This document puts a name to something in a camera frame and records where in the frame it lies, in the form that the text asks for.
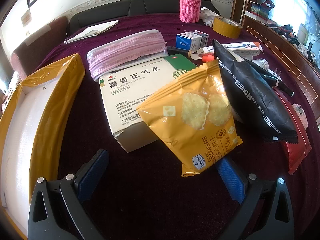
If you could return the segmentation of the black snack packet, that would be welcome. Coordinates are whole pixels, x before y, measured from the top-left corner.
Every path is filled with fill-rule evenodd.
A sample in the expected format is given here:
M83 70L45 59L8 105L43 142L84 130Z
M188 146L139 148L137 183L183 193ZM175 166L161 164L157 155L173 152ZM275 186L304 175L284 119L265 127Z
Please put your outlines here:
M271 86L244 58L212 40L227 98L244 125L265 141L297 143L292 118Z

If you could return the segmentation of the pink fluffy ball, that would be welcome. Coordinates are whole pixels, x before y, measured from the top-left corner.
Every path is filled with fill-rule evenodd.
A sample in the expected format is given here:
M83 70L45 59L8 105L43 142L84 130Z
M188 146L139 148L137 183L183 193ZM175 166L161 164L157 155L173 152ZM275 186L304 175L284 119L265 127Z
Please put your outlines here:
M307 117L306 117L306 114L304 112L304 109L301 105L298 105L296 103L293 103L292 104L294 110L296 111L297 115L299 116L303 126L304 126L304 129L307 129L308 128L308 120L307 120Z

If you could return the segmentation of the yellow cracker packet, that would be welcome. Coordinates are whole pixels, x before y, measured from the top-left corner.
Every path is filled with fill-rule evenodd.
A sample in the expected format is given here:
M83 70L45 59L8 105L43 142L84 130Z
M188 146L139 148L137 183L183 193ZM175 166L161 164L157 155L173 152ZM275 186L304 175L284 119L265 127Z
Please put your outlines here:
M157 90L137 112L182 162L184 177L200 174L243 143L217 60Z

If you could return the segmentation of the white green medicine box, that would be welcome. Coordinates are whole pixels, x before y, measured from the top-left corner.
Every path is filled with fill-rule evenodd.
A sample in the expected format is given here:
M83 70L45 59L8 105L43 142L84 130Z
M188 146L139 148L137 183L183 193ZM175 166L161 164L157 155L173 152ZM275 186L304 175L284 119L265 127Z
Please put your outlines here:
M137 106L155 91L196 64L181 54L140 63L99 78L101 96L111 134L132 152L158 139L137 112Z

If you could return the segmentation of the black marker pen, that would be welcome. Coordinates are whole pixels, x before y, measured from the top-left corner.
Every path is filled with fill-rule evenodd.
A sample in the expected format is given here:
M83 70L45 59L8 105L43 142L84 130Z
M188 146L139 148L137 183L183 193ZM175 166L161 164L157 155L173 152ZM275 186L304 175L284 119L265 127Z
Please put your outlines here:
M287 85L285 85L285 83L283 83L282 80L279 80L277 77L272 75L270 69L266 71L263 68L259 67L257 64L253 63L252 61L249 61L248 59L245 59L245 61L249 63L250 66L254 70L256 70L270 86L278 87L280 90L284 91L290 97L294 96L294 91L287 87Z

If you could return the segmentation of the long white ointment box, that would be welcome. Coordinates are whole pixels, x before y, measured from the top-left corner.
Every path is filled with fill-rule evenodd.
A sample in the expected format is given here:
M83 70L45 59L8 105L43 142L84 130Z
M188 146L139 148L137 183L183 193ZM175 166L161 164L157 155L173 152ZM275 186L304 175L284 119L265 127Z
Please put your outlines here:
M230 51L240 55L240 56L258 56L263 52L262 46L259 42L238 42L238 43L228 43L223 44L223 46ZM190 54L193 60L200 60L203 56L214 55L214 47L208 46L198 49Z

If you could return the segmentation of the blue white small box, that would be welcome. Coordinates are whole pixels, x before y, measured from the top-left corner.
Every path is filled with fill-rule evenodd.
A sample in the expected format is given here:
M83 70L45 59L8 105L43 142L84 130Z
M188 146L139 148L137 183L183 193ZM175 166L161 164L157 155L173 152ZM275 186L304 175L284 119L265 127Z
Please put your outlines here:
M177 49L195 51L200 48L206 47L208 44L209 35L195 30L176 35Z

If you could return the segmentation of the white charger plug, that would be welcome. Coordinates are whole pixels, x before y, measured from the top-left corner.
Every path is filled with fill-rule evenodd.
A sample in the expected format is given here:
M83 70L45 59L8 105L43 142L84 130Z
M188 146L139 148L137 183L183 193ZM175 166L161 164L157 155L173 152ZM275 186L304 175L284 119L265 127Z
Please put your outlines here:
M282 80L280 75L281 75L281 71L278 70L277 68L275 70L270 70L271 74L274 75L275 77L277 77L279 80Z

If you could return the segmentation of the white pill bottle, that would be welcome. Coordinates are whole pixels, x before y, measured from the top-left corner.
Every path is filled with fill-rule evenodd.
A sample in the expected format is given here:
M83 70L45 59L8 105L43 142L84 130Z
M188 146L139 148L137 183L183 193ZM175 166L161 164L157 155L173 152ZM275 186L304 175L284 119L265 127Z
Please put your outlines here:
M263 68L264 70L269 70L269 64L265 59L256 59L252 60L253 63L257 64L259 67Z

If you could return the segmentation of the yellow taped foam box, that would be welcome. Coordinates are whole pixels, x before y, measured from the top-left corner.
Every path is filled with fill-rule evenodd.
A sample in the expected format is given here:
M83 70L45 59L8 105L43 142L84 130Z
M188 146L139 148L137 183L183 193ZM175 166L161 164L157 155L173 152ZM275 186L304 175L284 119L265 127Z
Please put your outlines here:
M1 117L1 211L22 239L37 179L57 178L65 127L84 75L79 54L37 70L18 85Z

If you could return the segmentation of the white paper booklet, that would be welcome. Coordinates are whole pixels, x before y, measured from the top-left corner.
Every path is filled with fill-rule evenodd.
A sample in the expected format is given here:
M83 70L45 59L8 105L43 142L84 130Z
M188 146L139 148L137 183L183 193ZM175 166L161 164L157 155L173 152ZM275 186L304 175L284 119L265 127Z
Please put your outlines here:
M110 21L110 22L106 22L106 23L97 24L97 25L94 25L91 27L87 27L85 30L78 33L74 37L66 40L64 42L64 44L83 40L83 39L86 39L89 37L98 36L99 34L102 34L102 33L106 32L107 30L111 29L112 27L114 27L116 24L118 24L118 22L119 22L118 20L115 20L115 21Z

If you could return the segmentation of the yellow tape roll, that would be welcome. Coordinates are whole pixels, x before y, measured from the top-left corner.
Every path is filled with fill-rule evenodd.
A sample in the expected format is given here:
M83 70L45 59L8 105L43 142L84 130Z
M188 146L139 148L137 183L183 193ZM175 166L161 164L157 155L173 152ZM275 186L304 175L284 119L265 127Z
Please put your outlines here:
M213 30L224 37L237 39L240 36L242 26L231 19L215 16Z

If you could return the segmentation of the pink zipper pouch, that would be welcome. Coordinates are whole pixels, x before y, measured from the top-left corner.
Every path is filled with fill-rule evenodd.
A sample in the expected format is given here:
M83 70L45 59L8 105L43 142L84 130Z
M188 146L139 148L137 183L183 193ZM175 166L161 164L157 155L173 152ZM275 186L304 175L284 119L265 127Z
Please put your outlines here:
M92 79L97 82L107 73L168 56L167 43L159 30L141 31L103 44L87 53Z

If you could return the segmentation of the black sofa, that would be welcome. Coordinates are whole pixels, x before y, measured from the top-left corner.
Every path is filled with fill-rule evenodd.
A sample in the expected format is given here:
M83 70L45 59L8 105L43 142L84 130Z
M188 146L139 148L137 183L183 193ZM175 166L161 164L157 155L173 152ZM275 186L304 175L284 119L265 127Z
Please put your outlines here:
M100 5L72 16L67 27L69 36L79 29L107 20L146 14L178 13L180 0L122 0Z

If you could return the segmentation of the pink knit covered bottle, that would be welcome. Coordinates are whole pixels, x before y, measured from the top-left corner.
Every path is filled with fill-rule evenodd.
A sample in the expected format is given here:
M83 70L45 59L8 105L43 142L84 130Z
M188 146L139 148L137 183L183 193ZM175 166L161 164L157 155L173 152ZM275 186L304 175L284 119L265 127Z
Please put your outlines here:
M200 17L202 0L180 0L180 20L184 23L196 23Z

